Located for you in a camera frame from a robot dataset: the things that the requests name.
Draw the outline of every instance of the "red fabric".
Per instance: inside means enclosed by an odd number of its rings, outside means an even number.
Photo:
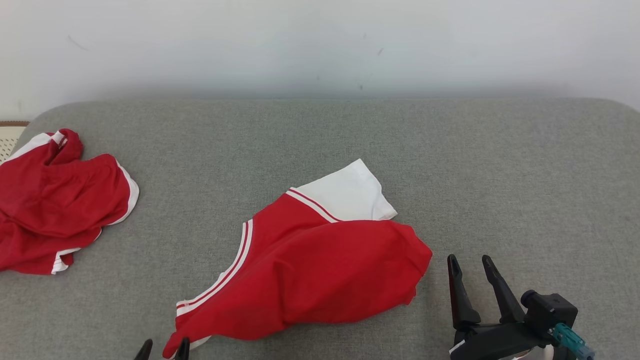
[[[179,311],[188,312],[176,317],[164,357],[175,353],[183,337],[256,340],[296,323],[357,322],[409,304],[431,259],[407,225],[329,223],[286,194],[252,224],[252,236],[242,242],[251,241],[244,263],[232,277],[221,277],[228,283],[179,303]]]
[[[116,159],[80,161],[78,135],[59,133],[0,165],[0,270],[49,275],[58,251],[86,247],[127,214],[130,188]],[[61,260],[71,265],[73,255]]]

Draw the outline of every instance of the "red garment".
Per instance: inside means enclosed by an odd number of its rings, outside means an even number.
[[[411,227],[384,220],[396,212],[362,161],[345,169],[290,189],[243,224],[232,266],[207,291],[177,304],[164,357],[184,337],[191,348],[212,335],[256,340],[295,323],[357,322],[411,302],[431,251]],[[347,199],[351,209],[336,203],[363,188],[364,196]],[[332,206],[352,221],[339,220],[327,210]]]
[[[108,154],[80,161],[78,135],[36,135],[0,165],[0,270],[55,274],[123,221],[138,185]]]

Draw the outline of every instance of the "gray fabric surface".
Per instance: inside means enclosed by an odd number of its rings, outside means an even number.
[[[0,358],[152,359],[175,303],[235,257],[241,222],[362,158],[434,253],[410,306],[360,323],[222,337],[192,359],[448,359],[446,256],[485,322],[499,319],[481,256],[517,296],[558,292],[599,359],[640,352],[640,114],[586,99],[119,101],[62,106],[33,135],[77,131],[86,159],[113,154],[140,186],[123,223],[55,276],[0,273]]]

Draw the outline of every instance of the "white backdrop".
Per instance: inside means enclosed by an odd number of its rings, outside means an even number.
[[[0,0],[0,119],[150,92],[479,90],[640,109],[640,1]]]

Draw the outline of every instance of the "teal connector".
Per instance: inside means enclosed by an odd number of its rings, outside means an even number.
[[[553,337],[566,346],[579,360],[595,360],[595,352],[591,350],[585,341],[571,328],[563,323],[558,323],[553,329]]]

